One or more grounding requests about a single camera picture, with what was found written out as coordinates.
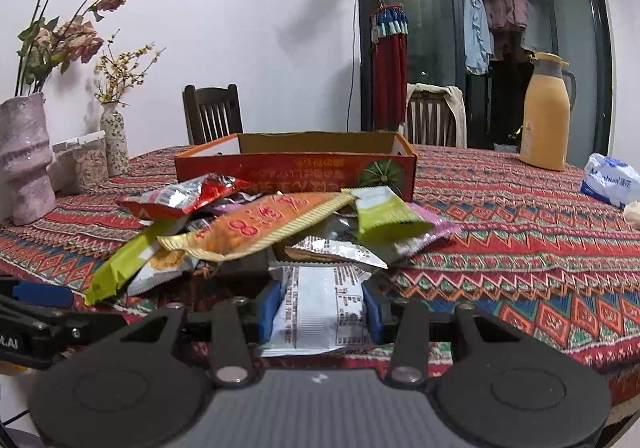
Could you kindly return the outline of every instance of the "decorative hanging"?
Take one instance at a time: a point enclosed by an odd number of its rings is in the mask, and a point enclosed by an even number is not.
[[[371,17],[373,116],[376,130],[397,131],[406,105],[408,18],[401,4],[382,5]]]

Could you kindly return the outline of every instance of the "thermos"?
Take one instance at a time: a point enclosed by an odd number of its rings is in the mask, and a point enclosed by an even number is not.
[[[575,76],[558,55],[536,53],[534,71],[524,97],[520,160],[546,170],[564,170],[569,118],[575,103]],[[571,80],[571,99],[562,76]]]

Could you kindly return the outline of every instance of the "thermos handle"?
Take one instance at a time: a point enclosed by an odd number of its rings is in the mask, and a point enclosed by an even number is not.
[[[569,80],[571,80],[571,97],[569,98],[569,107],[571,110],[573,110],[575,105],[575,94],[577,91],[577,86],[575,84],[575,75],[571,71],[566,71],[564,69],[562,69],[562,74],[568,76]]]

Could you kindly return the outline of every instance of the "blue shirt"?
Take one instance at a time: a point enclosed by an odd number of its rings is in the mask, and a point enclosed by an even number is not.
[[[463,0],[465,65],[471,74],[485,74],[491,59],[491,34],[482,0]]]

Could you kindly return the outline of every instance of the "cardboard box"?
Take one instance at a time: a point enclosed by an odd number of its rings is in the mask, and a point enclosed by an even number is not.
[[[175,170],[178,181],[214,172],[264,193],[387,184],[411,201],[416,159],[398,133],[233,134],[179,154]]]

